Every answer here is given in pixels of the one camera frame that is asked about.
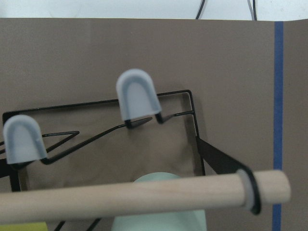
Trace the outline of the pale green plastic cup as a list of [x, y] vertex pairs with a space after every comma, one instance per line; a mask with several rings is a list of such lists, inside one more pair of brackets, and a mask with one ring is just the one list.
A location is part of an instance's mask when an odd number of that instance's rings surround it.
[[115, 217], [113, 231], [206, 231], [204, 210]]

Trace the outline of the yellow plastic cup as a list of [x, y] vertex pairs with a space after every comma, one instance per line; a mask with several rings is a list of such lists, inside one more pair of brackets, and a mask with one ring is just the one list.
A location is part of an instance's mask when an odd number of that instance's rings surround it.
[[45, 222], [1, 225], [1, 231], [47, 231]]

